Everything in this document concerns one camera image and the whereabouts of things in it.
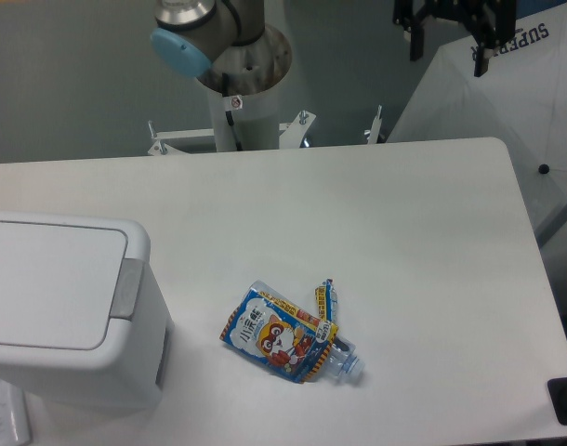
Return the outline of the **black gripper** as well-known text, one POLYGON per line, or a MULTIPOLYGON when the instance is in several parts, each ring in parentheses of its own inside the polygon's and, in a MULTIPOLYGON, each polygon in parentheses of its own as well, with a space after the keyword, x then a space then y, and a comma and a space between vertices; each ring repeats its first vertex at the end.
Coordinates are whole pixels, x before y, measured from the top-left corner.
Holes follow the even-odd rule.
POLYGON ((410 60, 417 61, 424 53, 424 21, 427 17, 464 21, 474 37, 474 76, 482 77, 489 61, 515 35, 517 2, 515 0, 461 1, 426 0, 414 10, 412 0, 394 0, 392 22, 401 26, 410 44, 410 60))

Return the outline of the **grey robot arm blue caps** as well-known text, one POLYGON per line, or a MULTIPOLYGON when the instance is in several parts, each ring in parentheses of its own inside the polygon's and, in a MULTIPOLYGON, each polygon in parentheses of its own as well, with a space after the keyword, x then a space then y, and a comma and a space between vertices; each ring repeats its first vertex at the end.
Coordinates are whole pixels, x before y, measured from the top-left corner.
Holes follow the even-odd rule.
MULTIPOLYGON (((483 76, 490 59, 515 36, 515 1, 412 1, 393 3, 392 22, 409 35, 410 60, 423 56, 427 18, 461 23, 477 44, 474 75, 483 76)), ((157 1, 152 48, 175 72, 197 78, 232 46, 249 46, 266 29, 262 1, 157 1)))

